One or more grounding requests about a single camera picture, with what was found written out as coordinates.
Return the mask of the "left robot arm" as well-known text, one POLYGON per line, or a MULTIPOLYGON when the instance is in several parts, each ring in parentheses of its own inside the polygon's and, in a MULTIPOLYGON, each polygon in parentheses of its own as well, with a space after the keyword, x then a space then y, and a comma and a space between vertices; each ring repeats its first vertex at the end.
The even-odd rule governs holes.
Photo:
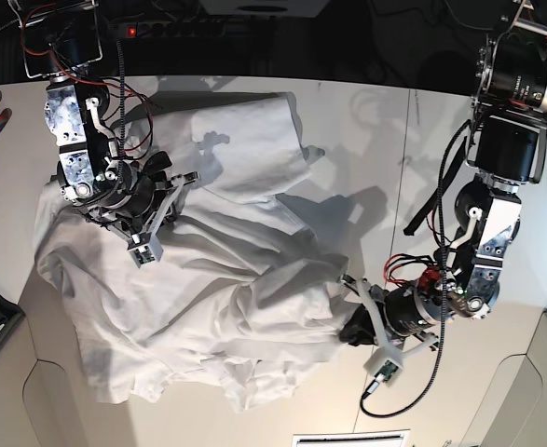
POLYGON ((340 333, 348 345, 371 345, 368 392, 396 377, 417 339, 441 351, 431 328, 454 316, 486 317, 499 294, 506 250, 520 224, 518 189, 539 183, 547 149, 547 1, 513 1, 479 50, 470 118, 444 152, 438 184, 404 229, 426 224, 431 255, 398 253, 384 285, 343 277, 361 300, 340 333))

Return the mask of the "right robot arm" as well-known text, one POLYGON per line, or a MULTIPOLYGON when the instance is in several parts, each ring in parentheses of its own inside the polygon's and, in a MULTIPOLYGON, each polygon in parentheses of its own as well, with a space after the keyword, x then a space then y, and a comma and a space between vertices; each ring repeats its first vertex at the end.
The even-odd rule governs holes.
POLYGON ((159 228, 177 217, 183 188, 195 172, 170 175, 169 155, 152 148, 152 133, 126 143, 126 125, 108 127, 110 100, 125 111, 128 98, 149 99, 125 80, 124 58, 116 78, 100 78, 89 67, 103 57, 98 2, 11 1, 20 26, 25 73, 48 81, 44 119, 58 146, 57 180, 62 198, 87 221, 128 245, 137 266, 157 262, 163 248, 159 228))

